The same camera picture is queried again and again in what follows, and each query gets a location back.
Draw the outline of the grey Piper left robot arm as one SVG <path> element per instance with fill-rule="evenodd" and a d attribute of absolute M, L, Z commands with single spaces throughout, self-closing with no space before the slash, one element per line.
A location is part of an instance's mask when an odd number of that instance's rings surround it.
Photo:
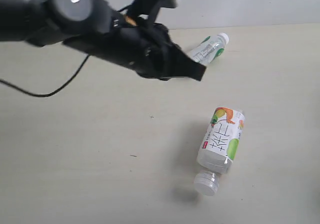
<path fill-rule="evenodd" d="M 90 56 L 131 69 L 144 78 L 200 81 L 206 67 L 172 42 L 157 23 L 174 0 L 134 0 L 125 13 L 106 0 L 0 0 L 0 39 L 37 47 L 63 43 Z"/>

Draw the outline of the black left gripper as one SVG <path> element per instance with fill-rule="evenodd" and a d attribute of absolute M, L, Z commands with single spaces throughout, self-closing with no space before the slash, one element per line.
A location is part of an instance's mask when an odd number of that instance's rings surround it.
<path fill-rule="evenodd" d="M 130 69 L 148 79 L 190 78 L 201 81 L 206 66 L 193 61 L 173 44 L 169 29 L 160 23 L 150 29 L 114 28 L 109 33 L 87 33 L 68 38 L 67 47 Z"/>

